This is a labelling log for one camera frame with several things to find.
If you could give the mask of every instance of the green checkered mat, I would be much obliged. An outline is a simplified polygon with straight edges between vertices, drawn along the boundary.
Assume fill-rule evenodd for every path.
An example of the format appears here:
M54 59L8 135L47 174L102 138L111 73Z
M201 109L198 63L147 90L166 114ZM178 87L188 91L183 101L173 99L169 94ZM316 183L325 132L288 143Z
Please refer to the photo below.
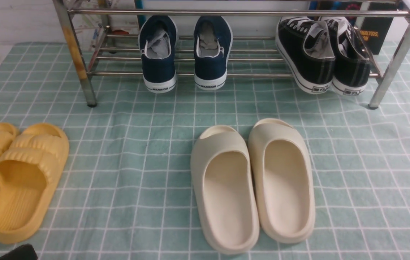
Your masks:
M395 47L385 44L380 64ZM105 61L99 69L140 66ZM229 69L287 71L275 63ZM71 140L43 224L26 241L40 260L410 260L410 53L378 110L366 108L374 80L351 98L333 91L309 95L291 79L228 79L222 89L204 92L193 78L181 77L174 91L159 95L145 89L142 77L92 82L99 100L94 109L86 106L68 49L60 43L16 45L0 66L0 121L21 130L49 122ZM200 228L189 170L193 141L216 124L231 125L247 138L265 117L294 125L310 149L314 233L284 245L261 231L249 253L220 255ZM16 246L0 244L0 255Z

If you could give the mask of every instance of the white wall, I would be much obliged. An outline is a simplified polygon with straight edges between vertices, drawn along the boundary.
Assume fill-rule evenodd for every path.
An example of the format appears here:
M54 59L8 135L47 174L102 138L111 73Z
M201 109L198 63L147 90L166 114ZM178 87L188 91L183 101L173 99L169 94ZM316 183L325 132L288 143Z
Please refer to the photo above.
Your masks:
M280 1L144 1L145 7L165 9L303 9L307 2ZM180 34L192 32L196 18L177 17ZM234 35L274 34L276 17L230 17ZM403 18L393 22L387 40L399 40L406 28ZM63 36L51 0L0 0L0 45L26 41L62 42Z

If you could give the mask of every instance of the metal shoe rack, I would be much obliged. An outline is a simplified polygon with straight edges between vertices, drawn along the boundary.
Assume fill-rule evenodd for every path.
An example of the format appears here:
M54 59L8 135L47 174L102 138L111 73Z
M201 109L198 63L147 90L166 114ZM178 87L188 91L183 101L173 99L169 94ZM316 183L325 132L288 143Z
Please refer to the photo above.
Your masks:
M103 52L138 52L137 48L118 48L114 46L115 38L137 38L137 35L116 35L111 31L109 15L172 15L172 16L201 16L201 15L219 15L219 16L348 16L348 17L403 17L407 20L408 26L403 34L396 51L388 67L383 72L373 58L371 51L363 41L366 51L368 52L373 65L371 78L378 82L378 87L368 104L370 109L376 109L380 105L386 91L393 81L399 67L401 66L407 52L410 49L410 8L405 1L401 0L355 0L359 2L380 2L395 3L396 10L157 10L157 9L111 9L107 0L98 0L99 9L81 9L78 8L82 0L73 0L66 6L64 0L53 0L57 16L62 26L68 49L70 50L76 73L79 77L81 88L86 97L89 107L96 107L97 100L91 84L93 76L141 76L142 72L125 72L125 71L99 71L97 64L99 60L115 61L140 61L140 57L125 56L103 56ZM72 18L76 14L97 14L102 18L104 28L102 40L96 46L94 54L86 66L78 39L72 23ZM180 39L192 39L189 36L182 36ZM273 40L273 37L234 37L235 40ZM179 49L179 53L192 53L191 49ZM232 49L231 53L239 54L275 54L275 49ZM177 58L177 61L193 61L193 58ZM282 62L281 58L230 58L229 62ZM191 72L177 72L178 76L193 76ZM228 74L228 77L253 77L253 78L291 78L292 74Z

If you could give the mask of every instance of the black sneaker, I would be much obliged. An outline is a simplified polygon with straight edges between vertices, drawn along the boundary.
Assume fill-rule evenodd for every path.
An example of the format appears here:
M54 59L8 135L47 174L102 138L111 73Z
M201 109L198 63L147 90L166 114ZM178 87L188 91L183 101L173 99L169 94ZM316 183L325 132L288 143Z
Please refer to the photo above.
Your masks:
M332 82L335 55L325 22L308 17L282 17L276 28L276 45L303 91L310 94L327 91Z
M344 17L322 17L329 28L337 57L333 90L339 95L357 96L364 91L370 74L370 58L354 28Z

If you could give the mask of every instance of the canvas sneaker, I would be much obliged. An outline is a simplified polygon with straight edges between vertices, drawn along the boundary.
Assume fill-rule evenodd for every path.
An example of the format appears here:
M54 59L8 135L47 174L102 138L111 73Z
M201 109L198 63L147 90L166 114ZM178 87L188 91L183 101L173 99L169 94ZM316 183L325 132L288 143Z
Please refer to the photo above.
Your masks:
M139 31L142 74L147 89L165 93L176 86L174 54L178 42L177 27L169 16L150 17Z
M333 90L340 95L357 96L364 91L370 74L370 57L363 51L360 36L344 17L322 17L337 58Z
M276 27L276 46L303 91L327 91L335 65L327 23L308 17L282 17Z
M232 29L221 16L201 16L194 30L195 85L203 90L223 87L228 75Z

